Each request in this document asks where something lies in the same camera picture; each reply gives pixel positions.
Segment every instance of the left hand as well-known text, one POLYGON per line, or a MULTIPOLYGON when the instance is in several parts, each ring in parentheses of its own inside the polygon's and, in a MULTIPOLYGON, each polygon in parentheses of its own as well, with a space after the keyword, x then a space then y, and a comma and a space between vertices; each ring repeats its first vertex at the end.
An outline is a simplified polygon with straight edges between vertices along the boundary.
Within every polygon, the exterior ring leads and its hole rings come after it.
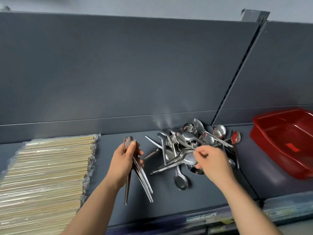
MULTIPOLYGON (((106 177, 116 184, 117 189, 122 188, 127 180, 127 176, 131 171, 134 153, 138 150, 138 155, 143 155, 143 151, 138 149, 140 144, 135 141, 128 146, 126 153, 124 152, 123 144, 121 144, 114 152, 110 168, 106 177)), ((143 160, 138 158, 138 162, 143 165, 143 160)))

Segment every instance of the gray wall panel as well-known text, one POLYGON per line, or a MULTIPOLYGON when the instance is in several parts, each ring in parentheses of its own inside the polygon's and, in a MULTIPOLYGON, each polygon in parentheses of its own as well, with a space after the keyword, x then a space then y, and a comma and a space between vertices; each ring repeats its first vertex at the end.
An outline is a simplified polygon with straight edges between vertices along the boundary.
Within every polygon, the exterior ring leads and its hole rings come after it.
POLYGON ((221 109, 218 112, 214 124, 244 124, 252 123, 253 117, 277 110, 287 110, 292 108, 302 108, 313 112, 313 105, 299 106, 272 106, 272 107, 249 107, 235 109, 221 109))
POLYGON ((0 126, 0 143, 20 142, 36 138, 53 138, 93 133, 116 134, 182 127, 194 118, 210 125, 216 110, 116 117, 103 119, 72 120, 0 126))
POLYGON ((217 110, 256 28, 0 13, 0 124, 217 110))
POLYGON ((313 24, 267 22, 223 109, 313 104, 313 24))

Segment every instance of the label sticker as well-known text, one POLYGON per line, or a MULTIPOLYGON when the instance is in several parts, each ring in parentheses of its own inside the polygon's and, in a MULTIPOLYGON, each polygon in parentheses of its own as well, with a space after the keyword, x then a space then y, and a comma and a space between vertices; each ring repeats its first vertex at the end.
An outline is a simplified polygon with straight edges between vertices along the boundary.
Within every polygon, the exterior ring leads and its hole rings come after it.
POLYGON ((214 219, 216 215, 217 215, 217 212, 190 217, 190 218, 186 218, 186 222, 192 223, 192 222, 198 222, 198 221, 203 221, 203 220, 210 220, 210 219, 214 219))
POLYGON ((286 146, 289 147, 292 151, 294 152, 299 152, 301 151, 300 149, 296 148, 295 145, 293 145, 292 143, 286 143, 286 146))

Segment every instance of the price tag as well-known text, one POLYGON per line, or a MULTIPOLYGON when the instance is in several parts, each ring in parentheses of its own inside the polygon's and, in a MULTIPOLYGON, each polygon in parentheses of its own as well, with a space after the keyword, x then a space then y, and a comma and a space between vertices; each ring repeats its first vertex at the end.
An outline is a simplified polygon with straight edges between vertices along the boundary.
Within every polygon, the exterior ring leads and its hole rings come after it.
POLYGON ((198 221, 204 221, 204 220, 214 221, 214 218, 216 217, 216 215, 217 215, 217 212, 189 217, 189 218, 186 218, 186 222, 192 223, 192 222, 198 222, 198 221))

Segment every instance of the chopsticks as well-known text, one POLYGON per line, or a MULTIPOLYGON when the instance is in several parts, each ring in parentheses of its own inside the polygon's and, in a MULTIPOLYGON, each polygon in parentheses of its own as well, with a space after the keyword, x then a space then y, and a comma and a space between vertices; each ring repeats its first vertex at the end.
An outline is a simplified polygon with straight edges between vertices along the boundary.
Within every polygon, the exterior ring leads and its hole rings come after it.
POLYGON ((36 139, 0 181, 1 235, 60 234, 85 199, 99 135, 36 139))

